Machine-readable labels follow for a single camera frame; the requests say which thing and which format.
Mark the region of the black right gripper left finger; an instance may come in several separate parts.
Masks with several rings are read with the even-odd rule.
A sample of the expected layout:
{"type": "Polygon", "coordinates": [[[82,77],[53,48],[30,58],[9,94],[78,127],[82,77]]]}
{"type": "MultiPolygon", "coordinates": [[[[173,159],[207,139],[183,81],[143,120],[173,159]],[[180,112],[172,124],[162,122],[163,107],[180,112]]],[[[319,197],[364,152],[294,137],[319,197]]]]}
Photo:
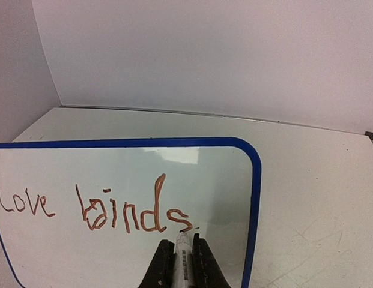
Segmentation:
{"type": "Polygon", "coordinates": [[[175,244],[161,240],[157,246],[150,265],[139,285],[139,288],[169,288],[172,286],[174,273],[175,244]]]}

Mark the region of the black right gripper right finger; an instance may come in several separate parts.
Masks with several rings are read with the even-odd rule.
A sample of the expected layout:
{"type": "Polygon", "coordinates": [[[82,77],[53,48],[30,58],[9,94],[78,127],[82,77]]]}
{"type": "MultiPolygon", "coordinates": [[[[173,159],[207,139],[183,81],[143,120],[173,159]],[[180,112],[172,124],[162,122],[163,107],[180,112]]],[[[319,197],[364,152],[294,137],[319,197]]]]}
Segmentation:
{"type": "Polygon", "coordinates": [[[230,288],[208,242],[196,233],[193,236],[192,261],[198,288],[230,288]]]}

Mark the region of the whiteboard marker pen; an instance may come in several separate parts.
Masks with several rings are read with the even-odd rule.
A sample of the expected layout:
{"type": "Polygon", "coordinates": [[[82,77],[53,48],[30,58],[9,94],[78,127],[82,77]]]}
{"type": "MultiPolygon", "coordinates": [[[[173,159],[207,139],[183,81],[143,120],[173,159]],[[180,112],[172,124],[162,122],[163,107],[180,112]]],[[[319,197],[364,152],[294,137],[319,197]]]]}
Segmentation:
{"type": "Polygon", "coordinates": [[[174,271],[171,287],[197,287],[193,270],[192,242],[185,232],[175,239],[174,271]]]}

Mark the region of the blue framed whiteboard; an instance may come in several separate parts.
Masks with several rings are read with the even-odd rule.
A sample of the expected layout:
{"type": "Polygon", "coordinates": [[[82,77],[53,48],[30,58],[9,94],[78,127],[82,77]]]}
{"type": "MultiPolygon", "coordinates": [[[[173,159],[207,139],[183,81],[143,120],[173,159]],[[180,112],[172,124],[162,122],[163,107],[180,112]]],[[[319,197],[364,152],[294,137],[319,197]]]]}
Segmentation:
{"type": "Polygon", "coordinates": [[[0,243],[22,287],[139,287],[161,240],[198,233],[249,287],[261,178],[236,137],[0,143],[0,243]]]}

